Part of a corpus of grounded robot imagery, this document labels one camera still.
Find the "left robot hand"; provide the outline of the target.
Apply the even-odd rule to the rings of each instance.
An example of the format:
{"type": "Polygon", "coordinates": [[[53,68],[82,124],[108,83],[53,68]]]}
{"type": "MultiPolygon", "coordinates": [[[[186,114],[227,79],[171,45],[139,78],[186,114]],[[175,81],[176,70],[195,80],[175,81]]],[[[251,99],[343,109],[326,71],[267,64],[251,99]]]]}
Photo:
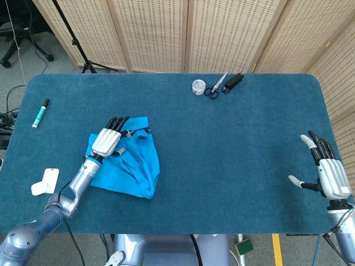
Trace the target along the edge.
{"type": "Polygon", "coordinates": [[[129,116],[111,118],[93,142],[89,156],[100,162],[110,157],[122,137],[131,137],[129,130],[123,130],[129,118],[129,116]]]}

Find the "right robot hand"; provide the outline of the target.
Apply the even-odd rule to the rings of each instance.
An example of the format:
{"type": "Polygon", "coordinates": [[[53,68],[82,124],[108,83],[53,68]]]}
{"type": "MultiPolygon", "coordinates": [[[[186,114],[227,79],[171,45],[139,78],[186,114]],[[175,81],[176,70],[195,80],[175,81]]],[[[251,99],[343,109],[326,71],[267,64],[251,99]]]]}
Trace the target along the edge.
{"type": "Polygon", "coordinates": [[[346,200],[351,194],[351,185],[343,163],[336,158],[331,144],[312,131],[308,135],[301,135],[300,139],[307,145],[317,167],[318,179],[316,183],[300,181],[293,175],[288,179],[297,187],[320,192],[330,200],[346,200]]]}

